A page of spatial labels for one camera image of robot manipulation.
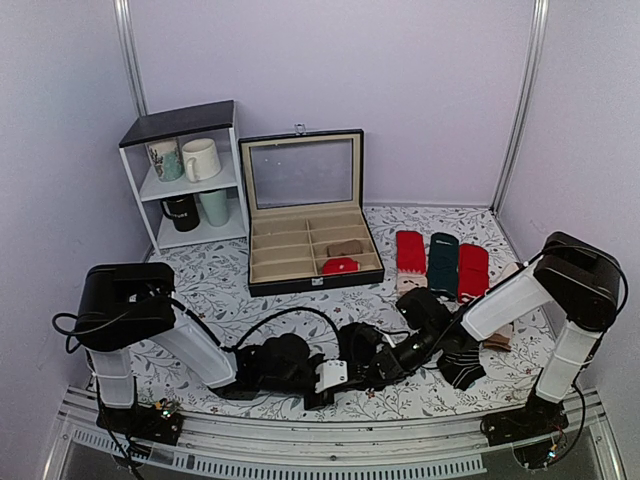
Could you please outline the black sock white stripes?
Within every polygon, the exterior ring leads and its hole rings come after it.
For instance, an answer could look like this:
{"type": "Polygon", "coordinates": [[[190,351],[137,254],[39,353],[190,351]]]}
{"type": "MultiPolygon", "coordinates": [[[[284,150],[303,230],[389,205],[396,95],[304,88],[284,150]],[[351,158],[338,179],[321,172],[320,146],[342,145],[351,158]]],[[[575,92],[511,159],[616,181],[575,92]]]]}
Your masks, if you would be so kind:
{"type": "Polygon", "coordinates": [[[362,322],[350,323],[338,330],[340,356],[347,364],[344,389],[380,391],[385,387],[376,364],[376,355],[389,347],[383,334],[362,322]]]}

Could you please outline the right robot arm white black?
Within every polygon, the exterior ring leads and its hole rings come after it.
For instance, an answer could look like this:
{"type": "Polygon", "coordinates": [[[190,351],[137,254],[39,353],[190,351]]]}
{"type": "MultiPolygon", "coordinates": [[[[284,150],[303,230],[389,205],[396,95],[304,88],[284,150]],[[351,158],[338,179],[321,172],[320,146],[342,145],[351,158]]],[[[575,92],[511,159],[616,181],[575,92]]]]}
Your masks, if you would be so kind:
{"type": "Polygon", "coordinates": [[[579,372],[628,297],[628,283],[611,255],[563,232],[550,235],[541,252],[483,295],[451,312],[427,288],[406,291],[396,302],[413,334],[375,347],[363,362],[348,361],[342,379],[353,389],[378,389],[414,374],[432,356],[446,382],[468,389],[483,377],[479,346],[516,319],[547,304],[566,323],[532,387],[533,400],[517,415],[517,427],[537,436],[552,424],[579,372]]]}

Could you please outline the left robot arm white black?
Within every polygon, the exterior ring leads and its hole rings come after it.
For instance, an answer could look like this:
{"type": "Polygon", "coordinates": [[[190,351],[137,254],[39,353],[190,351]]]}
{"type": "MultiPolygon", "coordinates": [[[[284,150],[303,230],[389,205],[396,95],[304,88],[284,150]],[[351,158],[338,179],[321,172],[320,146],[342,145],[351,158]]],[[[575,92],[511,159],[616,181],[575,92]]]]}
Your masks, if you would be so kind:
{"type": "Polygon", "coordinates": [[[145,340],[179,359],[221,398],[295,393],[313,410],[352,385],[346,360],[311,355],[293,334],[258,346],[224,346],[174,291],[174,272],[165,263],[98,265],[86,275],[73,333],[89,354],[100,400],[126,433],[141,433],[149,423],[146,408],[137,403],[129,352],[145,340]]]}

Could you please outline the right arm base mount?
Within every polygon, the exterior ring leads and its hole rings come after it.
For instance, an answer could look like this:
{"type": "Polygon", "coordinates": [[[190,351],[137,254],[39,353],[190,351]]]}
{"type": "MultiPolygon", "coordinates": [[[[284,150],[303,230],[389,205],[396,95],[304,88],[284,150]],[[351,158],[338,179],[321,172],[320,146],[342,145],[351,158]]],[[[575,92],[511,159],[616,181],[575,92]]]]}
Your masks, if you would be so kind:
{"type": "Polygon", "coordinates": [[[521,408],[485,415],[480,423],[480,431],[490,446],[544,436],[543,441],[513,450],[520,466],[527,470],[538,470],[551,466],[560,458],[567,443],[564,430],[568,426],[563,402],[551,403],[534,396],[521,408]]]}

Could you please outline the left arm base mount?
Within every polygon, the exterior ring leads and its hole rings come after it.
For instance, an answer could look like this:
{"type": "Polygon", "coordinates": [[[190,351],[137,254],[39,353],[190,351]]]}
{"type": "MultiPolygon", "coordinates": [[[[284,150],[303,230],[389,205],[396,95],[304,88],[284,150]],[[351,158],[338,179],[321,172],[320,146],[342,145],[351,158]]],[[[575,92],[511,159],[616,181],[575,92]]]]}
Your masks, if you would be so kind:
{"type": "Polygon", "coordinates": [[[131,408],[119,409],[104,405],[98,399],[98,427],[124,435],[127,439],[140,439],[176,446],[182,432],[184,416],[178,412],[165,414],[155,406],[134,403],[131,408]]]}

